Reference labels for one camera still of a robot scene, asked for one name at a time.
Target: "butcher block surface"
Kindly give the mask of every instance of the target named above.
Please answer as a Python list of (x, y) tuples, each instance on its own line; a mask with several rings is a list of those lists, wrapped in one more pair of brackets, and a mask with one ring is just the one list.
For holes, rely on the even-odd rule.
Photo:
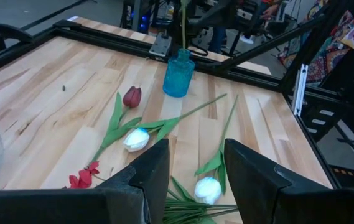
[[(84, 18), (75, 22), (132, 39), (154, 41), (148, 35)], [(214, 53), (208, 57), (226, 59)], [(270, 74), (268, 68), (253, 63), (240, 66)], [(69, 187), (68, 176), (78, 175), (99, 148), (116, 93), (124, 95), (131, 86), (142, 88), (142, 100), (124, 120), (142, 116), (142, 123), (180, 116), (228, 94), (183, 119), (168, 135), (170, 174), (191, 194), (203, 177), (195, 177), (194, 173), (217, 151), (236, 95), (239, 99), (227, 138), (331, 187), (280, 93), (195, 72), (187, 96), (173, 98), (162, 91), (165, 70), (164, 63), (62, 37), (0, 68), (0, 134), (5, 148), (0, 189)], [(99, 177), (111, 177), (143, 152), (129, 153), (123, 139), (99, 158)], [(92, 187), (100, 182), (94, 178)], [(218, 203), (235, 203), (229, 184)], [(242, 223), (239, 213), (215, 220)]]

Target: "colorful fabric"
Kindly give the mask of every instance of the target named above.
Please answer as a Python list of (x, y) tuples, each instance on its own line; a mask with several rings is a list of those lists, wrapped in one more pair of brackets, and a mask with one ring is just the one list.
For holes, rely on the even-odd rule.
[[(317, 0), (302, 23), (311, 20), (314, 14), (318, 12), (326, 2), (326, 0)], [(317, 86), (348, 52), (349, 47), (342, 44), (341, 40), (353, 29), (354, 19), (351, 13), (347, 11), (309, 65), (309, 73), (307, 75), (307, 83), (309, 85)], [(310, 32), (290, 40), (284, 51), (277, 56), (285, 67), (291, 65), (301, 45), (305, 42), (309, 34)]]

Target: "red flower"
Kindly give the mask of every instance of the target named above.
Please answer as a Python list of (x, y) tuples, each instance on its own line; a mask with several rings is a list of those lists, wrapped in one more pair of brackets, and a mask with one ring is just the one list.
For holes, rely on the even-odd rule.
[(98, 166), (100, 166), (100, 162), (94, 161), (88, 166), (87, 170), (90, 171), (91, 174), (99, 174), (99, 170), (96, 169)]
[(78, 179), (75, 175), (69, 175), (69, 182), (71, 189), (78, 189)]
[(135, 86), (132, 86), (123, 97), (124, 105), (130, 108), (137, 107), (141, 102), (141, 95), (141, 88), (135, 88)]
[(75, 175), (69, 175), (70, 188), (86, 189), (91, 187), (92, 175), (100, 173), (96, 169), (99, 165), (98, 161), (92, 162), (86, 169), (78, 171), (78, 178)]

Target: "person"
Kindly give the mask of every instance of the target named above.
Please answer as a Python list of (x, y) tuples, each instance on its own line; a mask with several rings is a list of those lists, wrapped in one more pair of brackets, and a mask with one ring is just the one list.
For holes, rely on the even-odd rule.
[[(262, 0), (260, 8), (260, 17), (254, 28), (259, 27), (265, 20), (269, 19), (278, 9), (278, 2), (281, 0)], [(251, 38), (251, 33), (244, 34), (240, 37), (240, 40), (248, 44), (253, 44), (254, 41)], [(226, 28), (225, 27), (213, 27), (213, 37), (208, 46), (208, 50), (215, 53), (221, 53), (221, 46), (226, 44)]]

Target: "floor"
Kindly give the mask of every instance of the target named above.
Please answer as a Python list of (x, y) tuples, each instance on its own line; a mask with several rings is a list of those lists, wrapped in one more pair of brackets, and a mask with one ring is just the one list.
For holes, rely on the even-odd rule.
[[(96, 0), (88, 1), (80, 6), (74, 7), (62, 14), (59, 14), (29, 30), (30, 34), (36, 34), (39, 31), (51, 26), (54, 22), (61, 19), (67, 19), (72, 16), (81, 16), (99, 22), (118, 26), (121, 17), (122, 0)], [(73, 4), (75, 0), (0, 0), (0, 23), (22, 27), (41, 17), (51, 14), (63, 7)], [(230, 47), (236, 33), (228, 30), (228, 47)], [(211, 38), (211, 31), (206, 36), (207, 41)], [(14, 40), (8, 40), (7, 45), (15, 43)], [(257, 38), (254, 45), (247, 45), (239, 41), (237, 50), (245, 52), (257, 45), (261, 40)], [(265, 54), (250, 60), (251, 62), (268, 66), (272, 74), (276, 77), (282, 77), (286, 69), (281, 65), (276, 57), (278, 51), (272, 49)], [(332, 129), (320, 142), (319, 147), (324, 157), (330, 164), (354, 169), (354, 152), (348, 144), (342, 144), (337, 141), (340, 134), (336, 129)]]

